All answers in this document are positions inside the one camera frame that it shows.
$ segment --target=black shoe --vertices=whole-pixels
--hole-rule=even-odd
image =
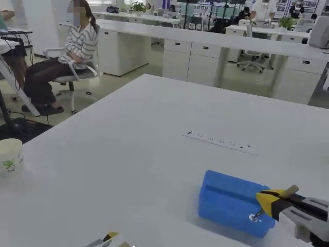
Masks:
[[[34,107],[38,110],[38,112],[39,112],[39,111],[42,111],[43,108],[46,108],[46,106],[44,106],[44,107],[36,107],[36,106],[34,106]],[[22,106],[22,112],[31,112],[31,111],[30,111],[30,109],[27,107],[27,105],[23,105],[23,106]]]
[[[51,105],[47,105],[44,108],[38,109],[38,111],[41,116],[50,116],[64,112],[64,108],[62,107],[54,108]]]

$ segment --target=power outlet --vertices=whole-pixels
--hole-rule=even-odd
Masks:
[[[223,138],[216,137],[214,135],[208,135],[203,132],[194,132],[188,131],[186,134],[182,134],[182,136],[189,137],[196,140],[202,140],[203,142],[215,144],[221,147],[226,147],[230,149],[234,149],[240,152],[249,153],[252,155],[257,155],[250,145],[244,145],[238,142],[233,142],[230,140],[224,140]]]

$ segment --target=blue sponge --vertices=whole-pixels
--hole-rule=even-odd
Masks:
[[[253,222],[249,215],[261,209],[255,194],[263,189],[269,188],[208,170],[199,195],[198,214],[207,220],[262,238],[274,227],[274,219],[263,214],[257,222]]]

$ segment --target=white cup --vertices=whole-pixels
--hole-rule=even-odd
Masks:
[[[23,169],[22,145],[18,139],[0,141],[0,173],[12,173]]]

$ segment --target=window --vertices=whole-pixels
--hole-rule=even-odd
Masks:
[[[114,4],[115,0],[87,0],[87,2],[91,5],[98,5],[98,4]],[[137,0],[124,0],[125,4],[132,4],[137,2]],[[146,4],[146,0],[138,0],[139,3]]]

